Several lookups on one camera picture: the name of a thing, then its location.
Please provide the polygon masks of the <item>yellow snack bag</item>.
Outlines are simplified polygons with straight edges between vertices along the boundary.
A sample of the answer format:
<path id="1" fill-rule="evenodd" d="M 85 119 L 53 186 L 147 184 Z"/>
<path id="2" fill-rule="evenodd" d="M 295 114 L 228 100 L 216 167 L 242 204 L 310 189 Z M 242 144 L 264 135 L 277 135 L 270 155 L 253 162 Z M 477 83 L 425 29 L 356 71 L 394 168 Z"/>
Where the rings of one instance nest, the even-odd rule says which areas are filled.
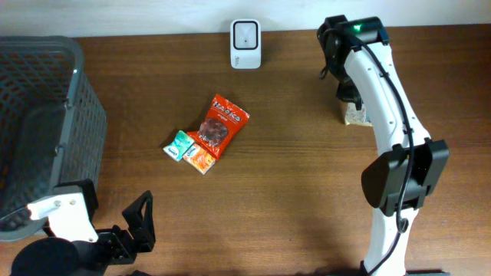
<path id="1" fill-rule="evenodd" d="M 366 106 L 361 105 L 361 109 L 356 108 L 355 103 L 346 103 L 343 107 L 344 124 L 345 125 L 358 125 L 363 127 L 372 127 L 372 122 L 368 116 Z"/>

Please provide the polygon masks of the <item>orange tissue pack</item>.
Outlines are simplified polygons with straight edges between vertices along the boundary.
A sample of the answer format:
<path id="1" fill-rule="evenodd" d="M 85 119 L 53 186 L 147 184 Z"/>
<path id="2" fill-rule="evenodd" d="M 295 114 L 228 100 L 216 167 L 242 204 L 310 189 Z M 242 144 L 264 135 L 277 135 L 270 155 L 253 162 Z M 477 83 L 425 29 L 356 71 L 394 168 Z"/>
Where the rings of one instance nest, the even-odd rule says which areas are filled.
<path id="1" fill-rule="evenodd" d="M 197 143 L 184 153 L 183 158 L 203 175 L 216 163 L 216 159 Z"/>

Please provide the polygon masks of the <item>green tissue pack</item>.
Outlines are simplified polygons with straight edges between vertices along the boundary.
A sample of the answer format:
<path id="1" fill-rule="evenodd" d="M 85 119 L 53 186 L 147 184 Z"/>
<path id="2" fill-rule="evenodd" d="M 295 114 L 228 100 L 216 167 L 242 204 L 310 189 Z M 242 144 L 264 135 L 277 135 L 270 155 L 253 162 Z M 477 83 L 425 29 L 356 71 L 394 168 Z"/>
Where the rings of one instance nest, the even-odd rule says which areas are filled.
<path id="1" fill-rule="evenodd" d="M 179 162 L 185 152 L 195 143 L 194 139 L 187 133 L 179 130 L 174 140 L 163 148 L 165 154 L 171 157 L 173 160 Z"/>

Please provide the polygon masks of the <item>red Hacks candy bag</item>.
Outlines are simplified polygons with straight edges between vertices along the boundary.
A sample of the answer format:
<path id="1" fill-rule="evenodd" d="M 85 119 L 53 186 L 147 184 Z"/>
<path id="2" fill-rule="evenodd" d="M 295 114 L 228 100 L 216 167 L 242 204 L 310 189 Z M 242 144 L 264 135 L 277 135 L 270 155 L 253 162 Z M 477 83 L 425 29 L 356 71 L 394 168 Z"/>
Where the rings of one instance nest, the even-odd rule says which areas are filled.
<path id="1" fill-rule="evenodd" d="M 214 158 L 220 159 L 232 138 L 249 118 L 250 115 L 242 108 L 217 94 L 199 129 L 186 134 Z"/>

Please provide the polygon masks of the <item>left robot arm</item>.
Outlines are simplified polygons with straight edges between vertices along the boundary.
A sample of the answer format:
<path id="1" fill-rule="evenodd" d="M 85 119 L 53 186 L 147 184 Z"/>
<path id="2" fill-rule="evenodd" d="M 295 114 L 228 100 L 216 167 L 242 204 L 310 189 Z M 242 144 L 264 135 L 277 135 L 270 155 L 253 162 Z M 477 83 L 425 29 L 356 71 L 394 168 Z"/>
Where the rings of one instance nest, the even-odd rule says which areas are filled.
<path id="1" fill-rule="evenodd" d="M 68 241 L 48 237 L 23 248 L 12 263 L 12 275 L 102 275 L 111 265 L 131 265 L 139 253 L 153 250 L 153 195 L 147 190 L 122 216 L 128 224 L 97 230 L 97 240 Z"/>

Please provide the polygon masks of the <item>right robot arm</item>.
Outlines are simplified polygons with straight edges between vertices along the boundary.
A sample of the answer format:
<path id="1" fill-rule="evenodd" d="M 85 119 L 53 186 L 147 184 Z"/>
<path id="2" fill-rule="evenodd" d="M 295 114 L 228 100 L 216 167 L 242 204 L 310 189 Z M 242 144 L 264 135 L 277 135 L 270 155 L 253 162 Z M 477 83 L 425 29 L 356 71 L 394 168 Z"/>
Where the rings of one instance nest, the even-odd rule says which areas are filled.
<path id="1" fill-rule="evenodd" d="M 317 39 L 325 56 L 319 77 L 332 74 L 336 97 L 368 112 L 377 145 L 378 157 L 361 174 L 373 212 L 369 249 L 355 274 L 406 275 L 412 224 L 437 185 L 449 148 L 432 140 L 414 113 L 378 17 L 327 17 Z"/>

